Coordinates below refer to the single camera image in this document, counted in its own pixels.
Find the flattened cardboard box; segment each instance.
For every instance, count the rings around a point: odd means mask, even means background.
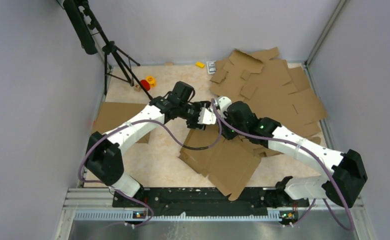
[[[288,68],[285,60],[273,59],[277,56],[277,47],[250,54],[234,50],[229,58],[216,61],[210,90],[232,102],[244,101],[259,118],[275,119],[309,138],[321,131],[317,121],[327,116],[326,111],[302,67]],[[278,154],[262,149],[257,150],[262,157]]]
[[[202,147],[205,142],[213,142],[218,133],[217,125],[208,125],[204,131],[191,129],[184,144]],[[241,147],[237,137],[233,140],[221,137],[214,147],[202,151],[182,148],[179,158],[198,174],[208,177],[230,201],[238,199],[261,161]]]
[[[93,125],[92,133],[98,131],[103,134],[117,128],[142,111],[145,106],[146,104],[139,103],[103,102]],[[149,140],[150,133],[139,139],[137,143],[147,144]]]
[[[234,50],[229,58],[215,62],[216,72],[211,80],[211,92],[227,96],[232,102],[243,101],[259,118],[269,117],[281,122],[296,134],[319,144],[321,131],[317,121],[327,116],[326,111],[310,87],[301,67],[288,68],[287,62],[274,59],[277,47],[244,53]],[[205,131],[191,130],[186,138],[188,146],[201,147],[212,143],[217,127]],[[229,200],[236,200],[250,180],[261,157],[279,152],[252,144],[243,136],[231,141],[224,138],[203,151],[182,148],[179,158],[202,174]]]

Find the cardboard piece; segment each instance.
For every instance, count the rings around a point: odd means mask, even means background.
[[[210,91],[229,97],[232,102],[243,101],[258,118],[269,117],[294,133],[317,144],[321,131],[317,121],[326,111],[310,87],[302,67],[288,68],[286,60],[277,59],[277,47],[244,53],[234,50],[229,58],[215,62]],[[218,134],[217,126],[205,131],[191,130],[188,146],[201,147],[212,143]],[[223,137],[213,148],[193,151],[182,148],[180,159],[202,174],[233,201],[250,180],[262,157],[280,154],[252,144],[243,136],[233,140]]]
[[[201,147],[202,143],[213,142],[219,133],[218,126],[208,125],[205,131],[191,129],[185,145]],[[230,201],[238,199],[261,158],[241,147],[241,140],[225,140],[207,150],[196,151],[182,148],[179,158],[202,174]]]
[[[92,133],[100,132],[103,134],[117,128],[142,111],[145,106],[146,104],[140,103],[103,102],[93,125]],[[147,144],[149,140],[150,134],[148,133],[137,143]]]

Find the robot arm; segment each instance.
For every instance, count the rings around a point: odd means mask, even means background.
[[[131,123],[140,120],[156,120],[165,124],[179,117],[185,119],[188,128],[192,129],[203,130],[206,125],[216,124],[217,118],[209,101],[189,102],[193,92],[191,86],[184,82],[178,82],[167,97],[154,98],[140,113],[118,128],[126,125],[129,127],[108,137],[95,149],[86,162],[87,169],[107,186],[121,190],[130,197],[134,197],[138,191],[143,191],[143,187],[141,188],[141,185],[124,171],[122,154],[142,136],[159,125],[152,122],[135,125],[131,125]],[[311,155],[300,149],[299,146],[303,146],[319,157],[333,175],[348,206],[352,207],[367,180],[362,159],[357,152],[349,150],[345,154],[315,144],[296,135],[275,120],[267,117],[257,118],[249,106],[241,101],[232,103],[228,97],[222,96],[217,98],[215,102],[221,116],[232,127],[255,136],[288,140],[298,143],[298,146],[247,137],[250,142],[293,156],[296,160],[321,173],[320,176],[314,177],[288,176],[278,182],[276,188],[284,190],[293,200],[302,198],[330,199],[334,203],[342,205],[324,170]],[[223,126],[222,135],[231,140],[238,134]],[[89,140],[88,149],[101,138],[100,133],[94,133]]]

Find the white wall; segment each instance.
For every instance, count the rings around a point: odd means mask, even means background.
[[[189,63],[278,46],[307,59],[339,0],[103,0],[90,6],[110,41],[142,64]]]
[[[102,71],[55,0],[0,0],[0,240],[53,238]]]
[[[362,154],[378,239],[390,239],[390,1],[349,1],[311,69],[336,144]]]

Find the yellow toy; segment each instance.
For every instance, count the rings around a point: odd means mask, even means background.
[[[197,65],[198,67],[200,67],[200,68],[204,68],[204,66],[205,66],[205,64],[204,63],[202,63],[202,62],[200,62],[200,61],[197,61],[196,63],[195,63],[195,65]]]
[[[157,82],[153,76],[147,76],[146,81],[149,83],[149,86],[151,88],[155,87],[157,85]]]

